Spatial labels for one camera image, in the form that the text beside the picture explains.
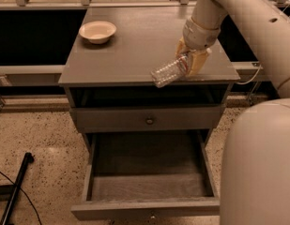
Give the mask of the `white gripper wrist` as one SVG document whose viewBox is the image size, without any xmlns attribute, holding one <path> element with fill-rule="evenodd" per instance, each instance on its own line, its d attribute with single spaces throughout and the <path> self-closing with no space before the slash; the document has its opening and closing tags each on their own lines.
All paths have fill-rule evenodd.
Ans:
<svg viewBox="0 0 290 225">
<path fill-rule="evenodd" d="M 186 20 L 183 27 L 183 37 L 178 41 L 176 46 L 176 58 L 191 53 L 189 76 L 194 76 L 201 70 L 211 54 L 209 47 L 216 42 L 220 31 L 220 28 L 203 28 L 192 17 Z"/>
</svg>

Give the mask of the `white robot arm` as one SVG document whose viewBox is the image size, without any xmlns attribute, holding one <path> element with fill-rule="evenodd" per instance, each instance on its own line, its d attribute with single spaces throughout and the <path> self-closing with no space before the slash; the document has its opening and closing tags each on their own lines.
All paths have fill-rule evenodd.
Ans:
<svg viewBox="0 0 290 225">
<path fill-rule="evenodd" d="M 220 225 L 290 225 L 290 18 L 268 0 L 197 0 L 183 31 L 202 49 L 230 16 L 278 98 L 242 113 L 221 162 Z"/>
</svg>

